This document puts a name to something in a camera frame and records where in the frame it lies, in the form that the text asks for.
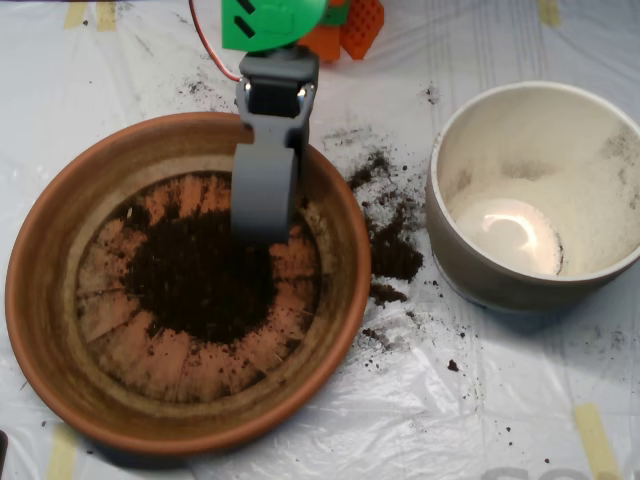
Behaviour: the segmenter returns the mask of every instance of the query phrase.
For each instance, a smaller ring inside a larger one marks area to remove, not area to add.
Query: orange 3d-printed part
[[[347,23],[341,27],[340,43],[354,60],[362,60],[384,25],[379,0],[351,0]]]
[[[309,47],[323,62],[332,62],[340,58],[340,27],[318,25],[298,43]]]

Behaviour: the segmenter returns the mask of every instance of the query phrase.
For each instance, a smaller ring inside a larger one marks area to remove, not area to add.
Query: soil
[[[384,228],[369,222],[371,268],[374,275],[411,281],[422,267],[423,255],[404,237],[406,205],[399,204],[395,215]]]
[[[393,171],[388,151],[376,149],[369,155],[365,165],[351,175],[348,184],[351,190],[355,191],[375,179],[391,179],[392,174],[396,175]],[[423,255],[407,238],[407,233],[416,228],[414,214],[419,210],[418,204],[411,195],[399,191],[393,182],[391,190],[380,193],[374,201],[386,208],[392,208],[393,218],[387,225],[379,225],[368,211],[370,202],[362,202],[371,241],[372,273],[378,277],[411,281],[424,261]]]
[[[231,235],[229,211],[179,217],[170,205],[153,226],[130,207],[126,222],[147,235],[122,278],[127,294],[154,314],[148,329],[186,332],[230,344],[259,327],[276,294],[268,247],[244,247]]]
[[[372,152],[367,158],[367,163],[364,167],[356,170],[347,182],[349,188],[353,191],[362,185],[369,183],[373,180],[374,175],[386,174],[389,175],[390,162],[385,152],[381,149],[377,149]]]
[[[378,333],[372,328],[365,328],[362,331],[362,334],[365,337],[369,337],[373,340],[378,341],[385,348],[385,350],[389,350],[391,348],[391,343],[389,342],[389,339],[383,333]]]
[[[374,283],[371,285],[371,289],[369,290],[369,296],[375,299],[376,305],[384,306],[384,304],[388,302],[406,302],[407,296],[397,291],[395,288],[389,285],[380,285],[378,283]]]

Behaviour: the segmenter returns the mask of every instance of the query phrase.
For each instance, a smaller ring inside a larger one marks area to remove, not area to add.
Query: yellow tape strip
[[[558,0],[538,0],[538,16],[544,25],[552,28],[559,27],[562,19]]]
[[[580,405],[575,408],[574,415],[593,478],[623,480],[616,458],[609,447],[607,433],[596,404]]]
[[[53,432],[53,449],[49,458],[47,480],[71,480],[76,462],[78,439],[64,423],[56,425]]]
[[[71,2],[69,3],[69,10],[67,10],[67,16],[64,19],[64,28],[75,28],[82,23],[84,19],[84,12],[87,11],[87,2]]]
[[[99,32],[116,31],[116,2],[97,2],[96,16],[98,17]]]

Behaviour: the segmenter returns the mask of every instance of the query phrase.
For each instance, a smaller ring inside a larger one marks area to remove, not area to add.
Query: red wire
[[[222,63],[222,60],[220,60],[220,58],[218,57],[216,52],[213,50],[211,45],[209,45],[209,42],[207,42],[207,39],[204,36],[204,33],[202,33],[202,28],[200,28],[200,22],[198,22],[198,17],[196,15],[196,9],[193,6],[193,0],[189,0],[189,8],[191,9],[191,16],[193,17],[193,24],[196,27],[196,32],[198,32],[198,36],[200,37],[200,41],[202,41],[202,45],[204,45],[204,48],[207,50],[207,53],[209,53],[209,55],[211,56],[211,58],[213,60],[213,63],[216,64],[218,69],[220,69],[220,71],[229,80],[233,80],[234,82],[239,82],[240,81],[240,77],[235,75],[235,74],[233,74],[227,67],[224,66],[224,64]]]

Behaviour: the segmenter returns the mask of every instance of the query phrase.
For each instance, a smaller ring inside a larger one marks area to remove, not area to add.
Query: plastic sheet
[[[597,404],[619,467],[633,478],[640,471],[640,267],[572,309],[497,315],[442,280],[420,213],[438,129],[486,88],[562,81],[640,120],[640,4],[566,0],[557,2],[558,15],[549,13],[555,4],[387,0],[367,59],[352,63],[343,54],[323,67],[312,143],[347,177],[372,151],[386,152],[393,174],[357,189],[358,200],[384,222],[393,211],[377,201],[381,194],[411,196],[409,235],[424,264],[410,282],[378,279],[407,300],[370,301],[367,334],[299,413],[246,447],[191,459],[177,471],[116,467],[82,439],[67,445],[73,455],[65,467],[55,458],[60,421],[25,384],[0,322],[0,429],[10,437],[3,480],[591,478],[572,416],[585,402]],[[216,1],[197,5],[215,41]],[[77,154],[146,118],[234,109],[234,86],[207,59],[186,2],[117,2],[115,31],[99,31],[96,4],[81,17],[86,25],[65,28],[70,8],[0,3],[2,286],[29,208]],[[224,58],[233,68],[239,56]]]

